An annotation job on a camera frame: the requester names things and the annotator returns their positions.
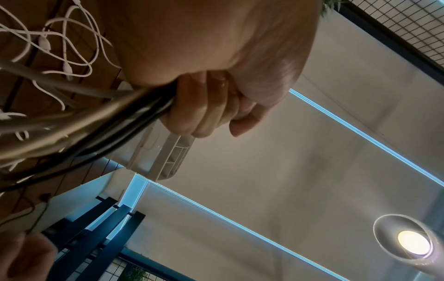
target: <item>bundle of cables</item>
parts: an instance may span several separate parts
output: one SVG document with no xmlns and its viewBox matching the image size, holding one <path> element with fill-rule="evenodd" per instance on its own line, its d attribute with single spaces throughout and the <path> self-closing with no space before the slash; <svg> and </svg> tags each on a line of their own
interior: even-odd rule
<svg viewBox="0 0 444 281">
<path fill-rule="evenodd" d="M 111 65 L 118 67 L 106 56 L 103 42 L 111 43 L 100 34 L 92 15 L 81 6 L 79 0 L 75 0 L 74 4 L 68 9 L 64 18 L 54 18 L 47 21 L 42 31 L 29 31 L 18 18 L 0 6 L 4 13 L 17 21 L 23 28 L 23 30 L 12 29 L 0 23 L 0 32 L 9 32 L 26 42 L 22 53 L 11 61 L 0 59 L 0 68 L 31 80 L 34 86 L 56 99 L 62 106 L 62 111 L 58 114 L 38 117 L 0 111 L 0 135 L 15 134 L 20 140 L 0 146 L 0 193 L 51 179 L 110 154 L 166 113 L 175 96 L 177 87 L 175 81 L 149 93 L 147 89 L 143 88 L 134 91 L 101 90 L 72 83 L 73 76 L 85 77 L 92 73 L 92 63 L 97 59 L 100 50 Z M 83 13 L 89 26 L 69 18 L 76 9 Z M 46 31 L 47 27 L 55 22 L 62 22 L 62 33 Z M 76 23 L 95 35 L 97 49 L 90 61 L 85 60 L 79 54 L 66 36 L 67 22 Z M 31 40 L 33 35 L 38 36 L 37 43 Z M 51 35 L 62 38 L 63 57 L 50 52 L 51 47 L 47 37 Z M 83 63 L 68 60 L 67 44 Z M 26 55 L 31 46 L 63 61 L 63 71 L 51 70 L 40 73 L 16 63 Z M 88 72 L 84 75 L 75 74 L 71 64 L 87 66 Z M 64 75 L 66 80 L 53 79 L 46 75 L 49 73 Z M 84 108 L 69 99 L 60 90 L 110 98 L 111 101 L 98 107 Z M 69 111 L 65 111 L 65 105 L 70 107 Z M 47 172 L 69 159 L 80 156 L 82 161 L 69 168 L 52 173 Z M 40 159 L 37 166 L 13 171 L 21 161 L 33 158 Z"/>
</svg>

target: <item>wire connector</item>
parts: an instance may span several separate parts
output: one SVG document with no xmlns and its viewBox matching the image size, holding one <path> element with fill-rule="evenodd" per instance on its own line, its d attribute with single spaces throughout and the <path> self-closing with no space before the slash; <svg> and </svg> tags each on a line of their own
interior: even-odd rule
<svg viewBox="0 0 444 281">
<path fill-rule="evenodd" d="M 65 72 L 66 74 L 66 79 L 68 81 L 72 81 L 73 77 L 69 74 L 73 73 L 73 68 L 71 67 L 71 65 L 68 62 L 63 62 L 63 72 Z"/>
<path fill-rule="evenodd" d="M 51 51 L 51 43 L 46 38 L 46 35 L 40 35 L 38 37 L 38 45 L 40 48 L 45 49 L 47 51 Z"/>
</svg>

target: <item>ceiling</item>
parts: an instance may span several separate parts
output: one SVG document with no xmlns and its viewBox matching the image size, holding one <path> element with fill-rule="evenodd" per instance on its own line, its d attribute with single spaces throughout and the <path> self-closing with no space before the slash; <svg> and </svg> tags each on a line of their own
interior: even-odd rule
<svg viewBox="0 0 444 281">
<path fill-rule="evenodd" d="M 444 88 L 340 15 L 322 22 L 293 88 L 434 175 L 444 175 Z M 231 137 L 224 127 L 196 140 L 177 174 L 161 183 L 352 281 L 390 278 L 393 261 L 373 238 L 375 219 L 387 213 L 423 219 L 442 191 L 436 182 L 291 94 L 242 137 Z M 213 228 L 211 219 L 180 209 L 180 204 L 157 206 L 153 198 L 158 198 L 155 191 L 145 192 L 137 208 L 159 215 L 144 221 L 131 240 L 144 255 L 186 271 L 184 259 L 190 265 L 199 258 L 182 257 L 179 262 L 186 251 L 175 252 L 174 247 L 187 245 L 184 236 L 211 248 L 212 255 L 223 253 L 231 261 L 243 255 L 240 246 L 222 250 L 218 235 L 233 234 Z M 159 254 L 161 249 L 140 247 L 156 244 L 156 239 L 170 245 L 168 256 Z M 275 254 L 265 246 L 263 251 L 261 255 Z M 254 278 L 244 272 L 229 280 L 259 280 L 263 271 L 268 272 L 264 280 L 331 280 L 310 277 L 310 269 L 297 268 L 290 260 L 281 260 L 279 270 L 276 259 L 246 264 Z M 200 272 L 186 273 L 207 280 Z"/>
</svg>

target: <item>wire mesh panel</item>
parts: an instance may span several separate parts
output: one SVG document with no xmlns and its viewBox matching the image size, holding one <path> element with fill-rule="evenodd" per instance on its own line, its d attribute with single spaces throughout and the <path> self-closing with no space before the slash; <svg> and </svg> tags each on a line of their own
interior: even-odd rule
<svg viewBox="0 0 444 281">
<path fill-rule="evenodd" d="M 444 0 L 351 2 L 441 67 L 444 66 Z"/>
</svg>

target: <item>led light strip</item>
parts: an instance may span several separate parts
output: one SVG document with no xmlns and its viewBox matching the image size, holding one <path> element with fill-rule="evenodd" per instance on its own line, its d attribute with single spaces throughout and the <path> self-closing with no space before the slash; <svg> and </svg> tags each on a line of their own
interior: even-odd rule
<svg viewBox="0 0 444 281">
<path fill-rule="evenodd" d="M 327 115 L 328 117 L 330 117 L 331 119 L 337 121 L 338 123 L 340 123 L 341 125 L 347 127 L 348 129 L 350 129 L 351 131 L 357 133 L 358 135 L 360 135 L 361 137 L 365 138 L 366 140 L 368 140 L 369 142 L 371 142 L 372 144 L 376 145 L 377 147 L 379 147 L 380 149 L 382 149 L 383 151 L 389 153 L 390 155 L 392 155 L 393 157 L 395 157 L 398 160 L 401 160 L 402 162 L 404 162 L 405 164 L 407 164 L 408 166 L 412 167 L 413 169 L 417 170 L 418 172 L 420 172 L 421 174 L 425 175 L 426 177 L 428 177 L 429 179 L 431 179 L 432 181 L 436 182 L 437 184 L 439 184 L 440 186 L 444 187 L 444 181 L 440 180 L 439 178 L 435 177 L 434 175 L 432 175 L 431 173 L 427 172 L 426 170 L 424 170 L 423 168 L 421 168 L 420 166 L 416 165 L 415 163 L 413 163 L 412 161 L 408 160 L 407 158 L 405 158 L 404 156 L 402 156 L 401 154 L 399 154 L 398 152 L 394 151 L 393 149 L 387 147 L 386 145 L 382 144 L 381 142 L 378 142 L 377 140 L 375 140 L 374 138 L 372 138 L 371 136 L 367 135 L 366 133 L 364 133 L 363 131 L 361 131 L 360 129 L 354 127 L 353 125 L 351 125 L 350 123 L 346 122 L 345 120 L 339 118 L 338 116 L 334 115 L 333 113 L 331 113 L 330 111 L 328 111 L 327 109 L 321 107 L 320 105 L 318 105 L 317 103 L 315 103 L 314 101 L 306 98 L 305 96 L 301 95 L 300 93 L 298 93 L 297 91 L 290 89 L 289 91 L 291 94 L 295 95 L 296 97 L 300 98 L 301 100 L 305 101 L 306 103 L 308 103 L 309 105 L 311 105 L 312 107 L 316 108 L 317 110 L 319 110 L 320 112 L 322 112 L 323 114 Z"/>
<path fill-rule="evenodd" d="M 165 186 L 163 186 L 163 185 L 161 185 L 161 184 L 159 184 L 157 182 L 154 182 L 154 181 L 149 181 L 149 182 L 152 183 L 153 185 L 155 185 L 156 187 L 158 187 L 159 189 L 161 189 L 161 190 L 163 190 L 163 191 L 165 191 L 165 192 L 167 192 L 167 193 L 169 193 L 169 194 L 179 198 L 180 200 L 183 200 L 183 201 L 185 201 L 188 204 L 196 206 L 197 208 L 203 210 L 204 212 L 207 212 L 207 213 L 217 217 L 218 219 L 221 219 L 221 220 L 225 221 L 226 223 L 228 223 L 228 224 L 230 224 L 230 225 L 232 225 L 234 227 L 237 227 L 237 228 L 241 229 L 242 231 L 245 231 L 245 232 L 255 236 L 256 238 L 258 238 L 258 239 L 260 239 L 260 240 L 270 244 L 271 246 L 274 246 L 274 247 L 276 247 L 276 248 L 286 252 L 287 254 L 289 254 L 289 255 L 291 255 L 291 256 L 293 256 L 293 257 L 295 257 L 295 258 L 297 258 L 297 259 L 299 259 L 299 260 L 301 260 L 303 262 L 308 263 L 309 265 L 311 265 L 311 266 L 313 266 L 313 267 L 315 267 L 315 268 L 317 268 L 319 270 L 322 270 L 323 272 L 327 273 L 328 275 L 330 275 L 332 277 L 335 277 L 336 279 L 338 279 L 340 281 L 350 281 L 350 280 L 346 279 L 345 277 L 342 277 L 339 274 L 334 273 L 331 270 L 328 270 L 327 268 L 325 268 L 325 267 L 323 267 L 323 266 L 321 266 L 321 265 L 319 265 L 319 264 L 317 264 L 317 263 L 315 263 L 315 262 L 313 262 L 313 261 L 311 261 L 311 260 L 309 260 L 309 259 L 307 259 L 307 258 L 305 258 L 305 257 L 303 257 L 303 256 L 301 256 L 301 255 L 299 255 L 299 254 L 297 254 L 295 252 L 293 252 L 293 251 L 291 251 L 290 249 L 285 248 L 284 246 L 279 245 L 278 243 L 276 243 L 276 242 L 274 242 L 274 241 L 272 241 L 272 240 L 270 240 L 270 239 L 268 239 L 268 238 L 266 238 L 266 237 L 264 237 L 264 236 L 262 236 L 262 235 L 260 235 L 260 234 L 258 234 L 256 232 L 254 232 L 254 231 L 252 231 L 252 230 L 250 230 L 250 229 L 248 229 L 248 228 L 246 228 L 246 227 L 244 227 L 244 226 L 242 226 L 242 225 L 240 225 L 240 224 L 230 220 L 229 218 L 226 218 L 226 217 L 216 213 L 213 210 L 210 210 L 209 208 L 207 208 L 207 207 L 205 207 L 205 206 L 203 206 L 203 205 L 201 205 L 201 204 L 199 204 L 197 202 L 194 202 L 193 200 L 191 200 L 191 199 L 189 199 L 189 198 L 187 198 L 187 197 L 185 197 L 183 195 L 180 195 L 179 193 L 177 193 L 177 192 L 175 192 L 175 191 L 173 191 L 173 190 L 171 190 L 169 188 L 166 188 Z"/>
</svg>

